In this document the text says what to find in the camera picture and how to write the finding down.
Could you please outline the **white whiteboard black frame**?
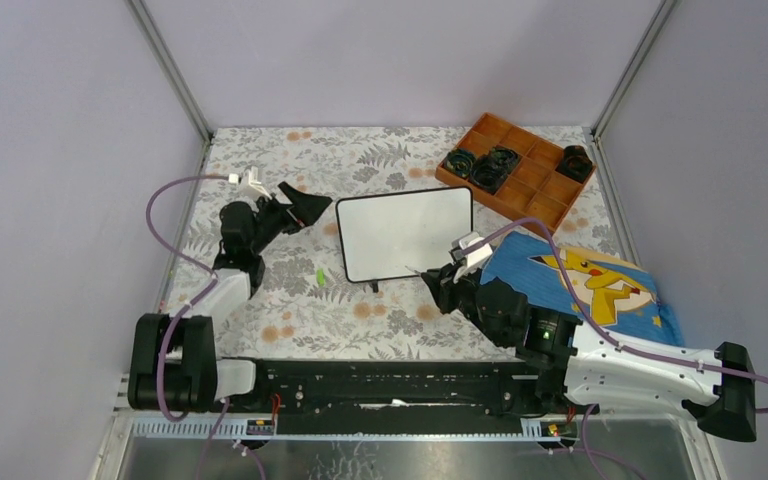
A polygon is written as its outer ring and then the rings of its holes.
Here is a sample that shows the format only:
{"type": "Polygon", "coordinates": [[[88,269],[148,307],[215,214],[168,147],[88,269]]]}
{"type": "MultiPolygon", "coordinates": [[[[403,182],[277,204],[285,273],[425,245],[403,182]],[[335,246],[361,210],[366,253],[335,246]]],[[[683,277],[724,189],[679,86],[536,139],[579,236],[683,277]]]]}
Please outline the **white whiteboard black frame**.
{"type": "Polygon", "coordinates": [[[353,284],[417,276],[452,261],[452,243],[474,230],[473,195],[446,187],[343,198],[336,218],[346,279],[353,284]]]}

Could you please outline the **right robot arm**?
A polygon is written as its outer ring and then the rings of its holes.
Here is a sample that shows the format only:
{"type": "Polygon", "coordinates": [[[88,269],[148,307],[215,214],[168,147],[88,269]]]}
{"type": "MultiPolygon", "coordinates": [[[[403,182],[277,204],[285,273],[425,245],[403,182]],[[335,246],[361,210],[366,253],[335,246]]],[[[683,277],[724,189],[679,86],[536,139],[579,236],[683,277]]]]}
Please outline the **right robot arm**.
{"type": "Polygon", "coordinates": [[[599,334],[576,315],[532,304],[499,278],[482,283],[480,271],[458,277],[457,270],[449,264],[419,276],[441,312],[460,312],[495,346],[513,349],[536,370],[533,396],[543,410],[657,410],[691,419],[721,439],[756,441],[755,384],[744,346],[688,349],[599,334]]]}

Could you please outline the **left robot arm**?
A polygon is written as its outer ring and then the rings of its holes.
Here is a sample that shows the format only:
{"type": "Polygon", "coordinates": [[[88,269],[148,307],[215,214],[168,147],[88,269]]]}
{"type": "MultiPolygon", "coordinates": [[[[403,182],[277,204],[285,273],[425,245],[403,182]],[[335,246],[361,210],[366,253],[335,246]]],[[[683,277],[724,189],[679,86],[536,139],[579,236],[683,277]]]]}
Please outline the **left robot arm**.
{"type": "Polygon", "coordinates": [[[223,206],[219,251],[212,265],[194,263],[208,273],[208,284],[176,314],[146,313],[137,321],[127,390],[133,409],[159,411],[178,422],[230,397],[248,411],[269,401],[271,387],[256,375],[253,362],[218,358],[214,323],[257,292],[265,274],[266,247],[281,234],[313,226],[333,202],[285,182],[278,188],[284,201],[252,180],[246,187],[252,203],[223,206]]]}

